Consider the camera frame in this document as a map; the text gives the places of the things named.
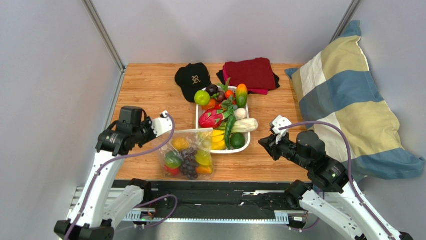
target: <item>pillow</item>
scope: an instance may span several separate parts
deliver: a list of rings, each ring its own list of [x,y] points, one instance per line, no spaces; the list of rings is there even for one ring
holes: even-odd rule
[[[286,70],[303,120],[327,122],[344,132],[357,181],[365,176],[386,180],[421,176],[425,159],[401,145],[400,123],[376,87],[360,40],[360,22],[352,21],[307,64]],[[307,128],[325,142],[330,157],[347,166],[346,146],[337,131],[319,124]]]

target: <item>white basket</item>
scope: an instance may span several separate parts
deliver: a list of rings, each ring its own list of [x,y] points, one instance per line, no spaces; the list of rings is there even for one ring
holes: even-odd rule
[[[235,86],[229,86],[228,90],[231,90],[232,92],[236,92],[237,91],[237,87]],[[247,110],[247,118],[249,118],[249,104],[247,104],[245,106],[245,110]],[[200,125],[198,124],[198,119],[200,118],[201,115],[203,115],[203,113],[205,112],[203,110],[203,108],[200,105],[196,105],[196,109],[195,109],[195,128],[196,129],[201,129],[202,127],[200,127]],[[236,154],[239,152],[244,151],[250,144],[250,140],[251,140],[251,134],[250,132],[246,132],[243,133],[244,138],[245,138],[245,145],[240,148],[240,149],[231,149],[231,150],[211,150],[212,154]]]

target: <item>baseball cap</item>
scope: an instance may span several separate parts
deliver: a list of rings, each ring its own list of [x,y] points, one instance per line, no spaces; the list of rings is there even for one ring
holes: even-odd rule
[[[207,88],[212,84],[209,71],[202,62],[190,63],[185,67],[179,68],[174,76],[174,80],[182,89],[185,99],[190,103],[195,102],[194,97],[199,90]]]

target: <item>pink cloth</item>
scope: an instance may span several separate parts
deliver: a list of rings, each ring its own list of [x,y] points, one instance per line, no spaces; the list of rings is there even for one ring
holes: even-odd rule
[[[223,78],[225,79],[225,84],[228,82],[228,79],[230,76],[227,73],[227,69],[225,68],[225,65],[223,65]],[[261,94],[261,95],[268,95],[267,89],[247,89],[249,92],[255,93],[255,94]]]

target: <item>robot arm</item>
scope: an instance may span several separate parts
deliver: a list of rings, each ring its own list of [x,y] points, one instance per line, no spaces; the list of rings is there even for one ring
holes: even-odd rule
[[[279,128],[290,126],[291,122],[282,116],[278,116],[270,125],[271,136],[259,140],[269,155],[277,161],[280,157],[299,165],[308,171],[308,178],[314,185],[319,187],[326,193],[334,196],[336,200],[342,204],[349,212],[351,218],[349,220],[332,206],[321,202],[311,189],[304,189],[300,185],[302,182],[293,183],[302,189],[297,194],[292,194],[292,187],[286,190],[289,196],[289,205],[303,208],[311,211],[339,233],[348,237],[348,239],[356,240],[389,240],[389,239],[412,239],[409,234],[399,232],[388,224],[382,216],[368,202],[364,195],[361,195],[363,203],[355,196],[354,190],[349,184],[348,171],[339,161],[326,155],[325,143],[319,139],[318,135],[313,131],[304,131],[297,136],[297,141],[292,142],[289,138],[287,130],[279,130]],[[353,183],[356,191],[359,190],[356,182]],[[373,212],[374,216],[364,207],[367,205]],[[339,221],[331,219],[333,214]],[[378,221],[384,224],[386,230],[392,234],[389,238],[388,234],[382,229]]]
[[[314,213],[318,218],[338,231],[344,239],[357,239],[363,232],[348,215],[337,210],[309,185],[296,180],[284,193],[285,202],[295,210],[305,210]]]
[[[97,153],[82,195],[68,219],[56,223],[54,232],[59,237],[64,238],[71,223],[78,218],[89,190],[91,192],[83,214],[80,215],[72,230],[70,240],[113,239],[114,229],[124,217],[136,205],[151,200],[151,183],[133,179],[128,183],[124,192],[105,208],[108,194],[125,158],[111,162],[98,172],[99,168],[111,159],[128,155],[136,144],[142,147],[172,130],[172,122],[166,116],[167,111],[161,114],[161,118],[154,120],[145,115],[146,118],[142,121],[143,112],[145,111],[140,107],[123,107],[119,120],[99,135],[96,145]],[[91,185],[94,175],[97,175],[97,179]]]

